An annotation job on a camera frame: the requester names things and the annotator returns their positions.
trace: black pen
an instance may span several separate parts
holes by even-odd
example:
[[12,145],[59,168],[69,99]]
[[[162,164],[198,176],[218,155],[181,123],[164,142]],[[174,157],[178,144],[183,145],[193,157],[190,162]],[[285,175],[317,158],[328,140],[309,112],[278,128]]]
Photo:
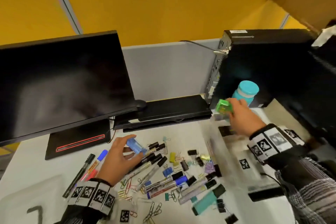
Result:
[[76,185],[76,183],[79,181],[79,179],[81,179],[81,177],[84,175],[86,169],[89,167],[89,165],[91,164],[91,162],[94,160],[95,157],[96,157],[96,155],[94,155],[94,154],[90,154],[89,155],[89,157],[86,159],[83,167],[81,168],[81,170],[79,170],[78,174],[72,180],[71,184],[66,189],[66,191],[64,192],[64,194],[63,194],[62,197],[67,198],[69,196],[69,194],[72,191],[73,187]]

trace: left hand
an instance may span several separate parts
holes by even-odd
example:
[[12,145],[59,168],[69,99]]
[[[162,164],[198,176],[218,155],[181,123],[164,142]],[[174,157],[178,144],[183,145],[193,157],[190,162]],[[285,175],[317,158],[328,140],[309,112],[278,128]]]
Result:
[[137,154],[134,158],[132,157],[135,153],[126,156],[123,154],[124,152],[132,151],[130,148],[124,146],[128,139],[134,137],[136,137],[136,135],[128,135],[125,137],[117,137],[114,140],[96,178],[103,179],[111,186],[114,186],[120,182],[130,169],[140,163],[144,157],[143,153]]

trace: hand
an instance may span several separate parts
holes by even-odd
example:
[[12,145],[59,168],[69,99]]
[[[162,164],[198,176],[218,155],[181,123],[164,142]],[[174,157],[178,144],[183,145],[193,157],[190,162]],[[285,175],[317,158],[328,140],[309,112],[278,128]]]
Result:
[[229,112],[230,124],[239,135],[250,137],[266,124],[248,107],[245,99],[228,98],[232,105],[233,113]]
[[136,155],[135,153],[124,156],[124,152],[131,152],[128,147],[124,147],[127,140],[136,137],[136,135],[128,135],[125,137],[117,137],[109,150],[100,171],[96,178],[107,181],[111,186],[116,185],[128,173],[128,171],[140,163],[143,153]]

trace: computer tower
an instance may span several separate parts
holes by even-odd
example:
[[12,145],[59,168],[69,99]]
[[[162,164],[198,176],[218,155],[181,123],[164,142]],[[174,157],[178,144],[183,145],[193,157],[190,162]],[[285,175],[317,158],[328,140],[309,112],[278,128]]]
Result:
[[243,80],[255,82],[259,93],[250,107],[266,107],[275,92],[286,91],[284,80],[299,80],[295,68],[305,59],[313,36],[304,29],[225,30],[217,54],[205,99],[214,109],[219,99],[232,96]]

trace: jar lid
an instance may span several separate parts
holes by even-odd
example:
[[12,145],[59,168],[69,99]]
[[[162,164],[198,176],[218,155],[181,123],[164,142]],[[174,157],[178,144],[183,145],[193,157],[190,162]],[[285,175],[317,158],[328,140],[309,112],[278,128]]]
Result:
[[246,95],[256,95],[259,92],[258,85],[251,81],[241,81],[238,88]]

